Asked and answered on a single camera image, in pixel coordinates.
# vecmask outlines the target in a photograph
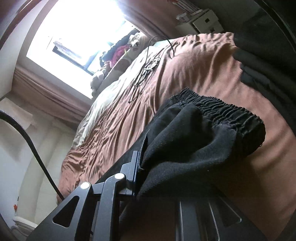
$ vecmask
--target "elastic waistband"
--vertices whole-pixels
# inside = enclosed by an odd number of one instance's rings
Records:
[[[226,104],[220,99],[200,96],[189,88],[174,96],[182,105],[194,104],[212,121],[213,125],[227,124],[236,129],[242,138],[243,149],[247,155],[254,152],[265,139],[263,121],[247,109]]]

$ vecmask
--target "bright window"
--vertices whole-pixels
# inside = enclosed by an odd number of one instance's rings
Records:
[[[27,57],[91,98],[91,75],[100,68],[100,56],[133,28],[113,0],[59,0]]]

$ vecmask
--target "curtain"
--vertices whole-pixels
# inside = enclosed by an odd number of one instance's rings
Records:
[[[15,67],[12,92],[71,126],[77,127],[90,109],[89,104],[19,65]]]
[[[117,0],[127,21],[148,37],[163,35],[169,39],[180,37],[175,29],[176,16],[182,10],[168,0]]]

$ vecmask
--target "bed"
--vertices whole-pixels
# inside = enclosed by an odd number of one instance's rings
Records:
[[[133,145],[161,104],[189,87],[199,95],[244,107],[264,121],[266,138],[261,147],[209,175],[268,240],[275,240],[296,209],[296,138],[292,130],[266,98],[240,82],[240,62],[232,57],[237,48],[232,33],[188,35],[171,42],[172,59],[168,43],[149,48],[148,61],[159,57],[160,62],[148,76],[142,94],[131,103],[132,93],[140,91],[134,90],[133,81],[147,49],[99,94],[63,161],[60,191],[68,196],[84,181],[96,183]],[[146,221],[134,228],[133,238],[173,240],[173,206],[157,202],[150,208],[143,212]]]

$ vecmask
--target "cable on bed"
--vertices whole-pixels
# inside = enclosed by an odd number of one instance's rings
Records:
[[[157,57],[157,58],[154,58],[151,61],[149,61],[149,63],[147,63],[150,44],[151,44],[152,40],[157,38],[157,37],[162,37],[162,38],[164,38],[165,40],[167,40],[169,42],[171,50],[173,51],[173,57],[175,57],[174,48],[173,48],[173,46],[172,46],[172,44],[171,44],[171,42],[169,41],[168,38],[166,38],[166,37],[164,37],[162,35],[156,35],[156,36],[154,36],[154,37],[152,37],[150,39],[149,44],[148,44],[148,48],[147,48],[147,55],[146,55],[145,63],[143,64],[143,66],[140,69],[140,72],[138,73],[137,77],[133,81],[134,90],[133,90],[133,92],[131,94],[131,97],[130,97],[130,99],[128,101],[129,104],[131,102],[133,102],[135,99],[137,99],[143,93],[143,90],[144,90],[144,88],[145,88],[145,86],[147,84],[147,81],[144,83],[144,85],[143,85],[142,89],[139,91],[139,93],[135,97],[133,97],[135,92],[137,91],[138,87],[146,80],[146,77],[159,64],[159,62],[161,60],[160,57]]]
[[[47,177],[50,184],[52,185],[52,187],[56,191],[57,195],[59,195],[61,200],[64,200],[65,198],[63,197],[62,193],[59,191],[59,189],[55,185],[52,177],[50,176],[48,170],[46,169],[44,163],[42,162],[42,160],[41,160],[41,158],[40,158],[40,156],[39,156],[39,154],[38,154],[32,140],[31,140],[31,138],[29,137],[27,132],[24,130],[24,128],[13,117],[11,117],[10,115],[8,115],[6,112],[4,112],[2,110],[0,110],[0,120],[4,120],[8,124],[10,124],[12,127],[14,127],[21,134],[21,136],[25,139],[28,146],[30,147],[34,157],[36,158],[37,162],[39,163],[39,165],[40,165],[41,169],[43,170],[45,176]]]

